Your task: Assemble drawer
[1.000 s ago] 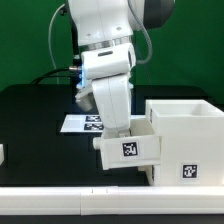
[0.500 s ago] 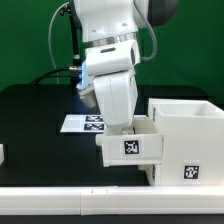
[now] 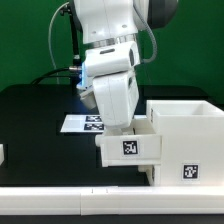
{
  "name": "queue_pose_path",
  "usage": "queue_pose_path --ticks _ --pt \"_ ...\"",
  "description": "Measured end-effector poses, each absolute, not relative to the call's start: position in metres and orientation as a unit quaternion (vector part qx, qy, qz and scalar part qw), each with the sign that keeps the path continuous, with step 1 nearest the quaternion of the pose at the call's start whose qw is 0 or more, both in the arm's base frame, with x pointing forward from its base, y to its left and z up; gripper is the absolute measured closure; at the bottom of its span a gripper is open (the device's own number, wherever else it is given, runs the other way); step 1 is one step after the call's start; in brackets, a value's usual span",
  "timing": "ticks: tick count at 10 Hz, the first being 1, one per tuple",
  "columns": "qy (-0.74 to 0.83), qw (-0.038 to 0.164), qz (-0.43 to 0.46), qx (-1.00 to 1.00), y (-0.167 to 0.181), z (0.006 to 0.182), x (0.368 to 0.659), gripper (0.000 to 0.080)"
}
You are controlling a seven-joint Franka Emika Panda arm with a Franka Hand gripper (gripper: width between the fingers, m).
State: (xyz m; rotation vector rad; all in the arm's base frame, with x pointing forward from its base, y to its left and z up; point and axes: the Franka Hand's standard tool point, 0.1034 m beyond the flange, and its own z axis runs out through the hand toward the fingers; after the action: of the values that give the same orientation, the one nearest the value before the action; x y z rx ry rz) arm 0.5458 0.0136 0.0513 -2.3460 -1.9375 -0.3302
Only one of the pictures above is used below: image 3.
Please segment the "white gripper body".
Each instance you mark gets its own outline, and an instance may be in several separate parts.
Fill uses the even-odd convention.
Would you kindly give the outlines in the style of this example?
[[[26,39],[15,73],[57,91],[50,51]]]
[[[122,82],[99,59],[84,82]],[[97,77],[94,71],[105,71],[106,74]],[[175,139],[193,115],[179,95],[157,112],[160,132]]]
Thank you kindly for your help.
[[[139,99],[134,71],[95,77],[92,86],[80,94],[88,109],[98,108],[107,129],[130,126]]]

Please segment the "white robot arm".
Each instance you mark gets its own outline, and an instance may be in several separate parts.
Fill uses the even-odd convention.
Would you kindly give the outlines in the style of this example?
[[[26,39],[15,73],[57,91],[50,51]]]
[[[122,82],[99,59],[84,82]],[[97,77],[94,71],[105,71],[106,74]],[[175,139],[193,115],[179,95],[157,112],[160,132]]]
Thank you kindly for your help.
[[[98,109],[106,128],[126,128],[139,98],[137,34],[166,26],[178,0],[69,0],[69,6],[89,47],[78,84],[81,99]]]

